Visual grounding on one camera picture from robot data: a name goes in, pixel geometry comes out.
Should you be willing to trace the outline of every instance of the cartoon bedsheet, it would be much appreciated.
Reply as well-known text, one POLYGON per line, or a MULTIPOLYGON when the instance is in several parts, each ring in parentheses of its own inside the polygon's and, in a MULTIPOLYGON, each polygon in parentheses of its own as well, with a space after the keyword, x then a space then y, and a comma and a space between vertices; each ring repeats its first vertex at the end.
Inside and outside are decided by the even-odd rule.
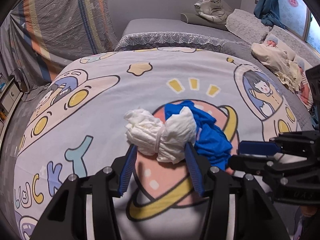
MULTIPOLYGON (((128 110, 143 107, 164 122, 163 106, 185 99, 217 119, 232 154, 241 140, 268 141, 279 132, 300 130, 271 79, 238 58, 191 48, 81 58, 53 81, 21 140, 14 171, 21 237, 29 239, 69 174, 95 174, 127 152, 123 116, 128 110)), ((114 202, 124 240, 198 239, 207 208, 206 199, 193 191, 184 162, 159 165, 155 155, 141 154, 128 191, 114 202)), ((90 210, 89 196, 87 214, 90 210)), ((229 215, 232 224, 234 213, 229 215)), ((90 215, 87 228, 88 239, 94 239, 90 215)))

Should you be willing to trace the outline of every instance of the lace trim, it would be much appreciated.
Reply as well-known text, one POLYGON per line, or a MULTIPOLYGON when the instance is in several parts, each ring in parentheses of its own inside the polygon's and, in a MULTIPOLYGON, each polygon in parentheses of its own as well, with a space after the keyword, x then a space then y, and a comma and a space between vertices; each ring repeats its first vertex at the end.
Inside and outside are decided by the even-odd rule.
POLYGON ((214 37, 207 37, 204 35, 194 33, 181 32, 149 32, 149 33, 133 33, 125 35, 119 41, 115 51, 121 50, 128 45, 145 45, 155 43, 194 43, 194 44, 212 44, 214 46, 223 45, 226 42, 236 43, 242 46, 249 47, 245 41, 229 41, 226 39, 218 39, 214 37))

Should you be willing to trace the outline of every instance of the striped fabric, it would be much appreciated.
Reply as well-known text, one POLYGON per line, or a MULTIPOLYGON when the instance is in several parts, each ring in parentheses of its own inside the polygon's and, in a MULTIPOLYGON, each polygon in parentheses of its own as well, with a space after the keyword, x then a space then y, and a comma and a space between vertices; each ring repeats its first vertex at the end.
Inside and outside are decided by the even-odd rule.
POLYGON ((117 44, 105 0, 22 0, 10 16, 12 55, 5 56, 14 57, 29 90, 117 44))
POLYGON ((306 75, 304 73, 301 74, 301 85, 308 85, 308 80, 306 78, 306 75))

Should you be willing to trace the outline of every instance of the blue fabric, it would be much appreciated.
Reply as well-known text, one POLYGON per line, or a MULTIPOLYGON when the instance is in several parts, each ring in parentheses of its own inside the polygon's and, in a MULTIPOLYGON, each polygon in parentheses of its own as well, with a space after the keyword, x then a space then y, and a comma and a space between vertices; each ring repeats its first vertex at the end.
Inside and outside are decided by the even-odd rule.
POLYGON ((232 145, 223 131, 215 125, 215 118, 194 107, 193 102, 186 100, 179 105, 166 104, 164 106, 165 119, 167 120, 172 114, 179 114, 184 106, 190 108, 196 121, 197 134, 200 132, 199 139, 194 146, 195 150, 199 155, 207 157, 211 166, 225 170, 232 145))
POLYGON ((315 130, 319 130, 318 109, 316 106, 311 108, 311 124, 315 130))
POLYGON ((261 19, 265 26, 277 25, 285 29, 285 26, 280 22, 278 0, 259 0, 254 9, 254 15, 261 19))

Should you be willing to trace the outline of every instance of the curtain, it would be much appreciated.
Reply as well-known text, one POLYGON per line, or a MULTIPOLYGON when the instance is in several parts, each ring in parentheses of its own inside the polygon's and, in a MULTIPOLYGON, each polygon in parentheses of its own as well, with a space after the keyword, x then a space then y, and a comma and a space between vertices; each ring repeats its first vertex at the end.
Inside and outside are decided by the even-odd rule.
POLYGON ((259 0, 254 9, 254 15, 261 19, 265 26, 277 25, 285 29, 285 26, 280 22, 278 0, 259 0))
POLYGON ((113 51, 118 43, 106 0, 21 0, 0 35, 0 72, 14 75, 27 91, 51 83, 72 61, 113 51))

